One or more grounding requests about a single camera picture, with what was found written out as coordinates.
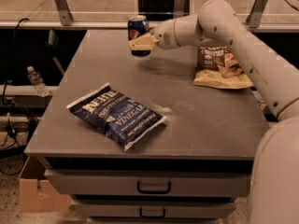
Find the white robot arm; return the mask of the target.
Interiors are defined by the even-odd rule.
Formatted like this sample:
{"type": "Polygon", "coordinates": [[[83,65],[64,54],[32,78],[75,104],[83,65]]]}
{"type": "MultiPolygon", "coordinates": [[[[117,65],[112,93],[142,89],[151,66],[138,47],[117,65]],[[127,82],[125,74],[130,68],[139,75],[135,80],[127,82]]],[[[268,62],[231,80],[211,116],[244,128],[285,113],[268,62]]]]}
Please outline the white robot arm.
{"type": "Polygon", "coordinates": [[[299,224],[299,73],[250,32],[224,0],[208,0],[197,14],[160,23],[129,41],[131,50],[176,49],[214,42],[234,54],[278,123],[255,153],[249,224],[299,224]]]}

